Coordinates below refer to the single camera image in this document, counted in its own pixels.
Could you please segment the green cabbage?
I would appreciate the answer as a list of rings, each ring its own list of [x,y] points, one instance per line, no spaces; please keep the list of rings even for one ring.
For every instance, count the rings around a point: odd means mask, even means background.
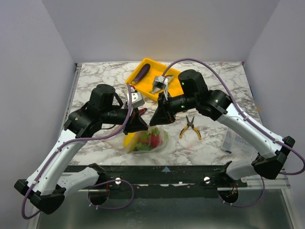
[[[161,136],[162,136],[162,144],[166,144],[168,142],[168,133],[166,131],[163,131]]]

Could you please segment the clear zip top bag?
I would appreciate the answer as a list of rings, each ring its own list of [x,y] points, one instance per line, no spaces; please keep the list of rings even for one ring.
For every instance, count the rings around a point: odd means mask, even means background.
[[[113,148],[122,153],[152,153],[164,149],[168,145],[169,135],[161,127],[153,126],[148,130],[128,133],[120,133],[111,137],[107,142]]]

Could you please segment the yellow squash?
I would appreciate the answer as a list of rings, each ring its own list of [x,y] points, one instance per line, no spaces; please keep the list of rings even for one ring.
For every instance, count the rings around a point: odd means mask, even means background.
[[[133,151],[137,142],[138,142],[137,133],[129,133],[124,139],[123,147],[129,151]]]

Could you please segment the green celery stalk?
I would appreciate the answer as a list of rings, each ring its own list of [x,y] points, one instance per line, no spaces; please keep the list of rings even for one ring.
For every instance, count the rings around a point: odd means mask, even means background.
[[[149,144],[150,134],[143,134],[138,137],[134,151],[150,151],[153,148]]]

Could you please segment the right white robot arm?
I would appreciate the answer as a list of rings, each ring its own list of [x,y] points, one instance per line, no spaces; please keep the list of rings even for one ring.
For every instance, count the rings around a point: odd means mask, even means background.
[[[253,175],[276,179],[290,153],[282,144],[293,147],[295,140],[290,136],[271,134],[271,138],[268,138],[263,135],[255,128],[256,125],[267,133],[270,131],[235,107],[229,95],[221,90],[209,90],[201,73],[185,70],[179,74],[178,80],[183,94],[172,97],[160,93],[150,126],[174,123],[177,113],[194,108],[199,114],[232,129],[258,152],[254,159],[227,162],[219,175],[223,186],[230,187],[237,180]]]

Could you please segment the red tomato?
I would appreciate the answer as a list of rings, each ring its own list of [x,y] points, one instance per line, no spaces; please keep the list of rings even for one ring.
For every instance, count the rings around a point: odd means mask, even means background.
[[[151,147],[156,148],[163,143],[163,139],[160,135],[150,135],[149,144]]]

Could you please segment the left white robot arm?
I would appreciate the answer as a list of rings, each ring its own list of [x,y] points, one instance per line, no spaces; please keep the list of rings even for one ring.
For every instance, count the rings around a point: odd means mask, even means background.
[[[19,179],[14,188],[24,196],[21,214],[29,201],[39,212],[55,212],[65,198],[86,187],[102,188],[109,181],[106,171],[98,164],[86,166],[67,178],[62,174],[78,151],[93,135],[101,130],[103,124],[118,125],[118,129],[99,140],[105,140],[119,132],[134,133],[147,130],[148,126],[139,115],[138,108],[144,105],[140,92],[127,85],[127,101],[123,103],[114,87],[99,84],[91,92],[90,99],[80,109],[70,113],[60,137],[41,165],[27,179]]]

